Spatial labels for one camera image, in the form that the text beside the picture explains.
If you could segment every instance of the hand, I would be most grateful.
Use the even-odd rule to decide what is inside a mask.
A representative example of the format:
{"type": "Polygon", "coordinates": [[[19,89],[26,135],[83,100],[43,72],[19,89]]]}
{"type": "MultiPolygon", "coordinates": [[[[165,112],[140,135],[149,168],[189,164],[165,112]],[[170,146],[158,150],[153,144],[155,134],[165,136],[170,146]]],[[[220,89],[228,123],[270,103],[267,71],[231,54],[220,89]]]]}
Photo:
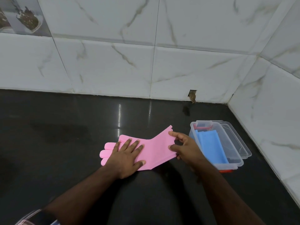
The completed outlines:
{"type": "Polygon", "coordinates": [[[115,169],[117,178],[120,179],[127,178],[128,176],[132,175],[146,163],[145,160],[134,163],[134,160],[137,158],[144,145],[141,145],[135,149],[139,144],[139,141],[137,140],[132,145],[129,145],[131,140],[132,139],[128,139],[120,148],[120,150],[118,150],[120,142],[117,142],[112,150],[111,156],[105,164],[105,167],[115,169]]]}
{"type": "Polygon", "coordinates": [[[178,159],[182,158],[191,167],[197,165],[199,162],[206,161],[205,156],[192,138],[183,133],[173,131],[169,131],[169,135],[176,137],[176,139],[183,143],[182,146],[174,144],[168,147],[171,151],[175,151],[178,154],[178,159]]]}

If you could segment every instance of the clothing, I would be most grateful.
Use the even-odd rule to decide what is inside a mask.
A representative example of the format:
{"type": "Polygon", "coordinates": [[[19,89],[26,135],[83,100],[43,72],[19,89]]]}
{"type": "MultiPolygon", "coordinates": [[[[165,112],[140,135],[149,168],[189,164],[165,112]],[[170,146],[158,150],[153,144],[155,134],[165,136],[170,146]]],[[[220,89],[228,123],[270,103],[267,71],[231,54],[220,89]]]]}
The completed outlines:
{"type": "Polygon", "coordinates": [[[39,209],[24,216],[16,225],[60,225],[60,223],[53,215],[39,209]]]}

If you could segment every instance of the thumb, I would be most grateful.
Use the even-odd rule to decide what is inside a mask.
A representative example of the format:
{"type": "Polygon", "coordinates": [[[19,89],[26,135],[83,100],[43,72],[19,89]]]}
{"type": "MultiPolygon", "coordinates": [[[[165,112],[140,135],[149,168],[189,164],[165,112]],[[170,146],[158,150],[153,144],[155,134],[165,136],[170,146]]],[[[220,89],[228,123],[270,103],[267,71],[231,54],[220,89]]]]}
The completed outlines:
{"type": "Polygon", "coordinates": [[[140,169],[145,164],[146,164],[145,160],[137,161],[135,164],[133,164],[133,170],[134,170],[134,172],[136,172],[138,169],[140,169]]]}
{"type": "Polygon", "coordinates": [[[181,152],[181,147],[182,147],[182,146],[179,146],[179,145],[169,145],[169,146],[168,146],[168,149],[170,149],[171,151],[174,151],[174,152],[180,154],[180,152],[181,152]]]}

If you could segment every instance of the glossy black surface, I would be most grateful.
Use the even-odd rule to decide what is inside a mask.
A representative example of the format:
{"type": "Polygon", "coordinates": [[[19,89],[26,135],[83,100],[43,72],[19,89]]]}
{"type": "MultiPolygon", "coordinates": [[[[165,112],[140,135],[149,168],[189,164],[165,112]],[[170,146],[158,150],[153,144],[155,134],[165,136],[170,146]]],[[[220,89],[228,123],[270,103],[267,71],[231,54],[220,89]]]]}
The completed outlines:
{"type": "MultiPolygon", "coordinates": [[[[16,90],[0,90],[0,224],[13,224],[94,172],[100,150],[118,135],[150,139],[169,125],[188,134],[195,120],[229,121],[252,156],[224,177],[266,224],[299,224],[299,208],[226,105],[16,90]]],[[[202,186],[177,159],[115,182],[86,223],[92,218],[215,224],[202,186]]]]}

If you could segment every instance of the person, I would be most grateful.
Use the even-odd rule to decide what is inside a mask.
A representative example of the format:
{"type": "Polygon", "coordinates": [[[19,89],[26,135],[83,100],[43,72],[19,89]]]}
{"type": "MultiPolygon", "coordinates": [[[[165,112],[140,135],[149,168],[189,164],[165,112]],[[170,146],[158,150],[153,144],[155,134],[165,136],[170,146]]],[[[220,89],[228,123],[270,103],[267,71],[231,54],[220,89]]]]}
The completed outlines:
{"type": "MultiPolygon", "coordinates": [[[[264,224],[204,157],[192,138],[173,131],[169,135],[183,143],[182,146],[170,145],[169,149],[176,152],[177,158],[186,162],[201,180],[218,225],[264,224]]],[[[63,193],[43,210],[22,218],[17,225],[81,224],[92,205],[115,180],[127,178],[146,163],[144,160],[134,162],[143,145],[136,148],[138,141],[130,143],[131,139],[119,149],[120,143],[117,142],[105,166],[63,193]]]]}

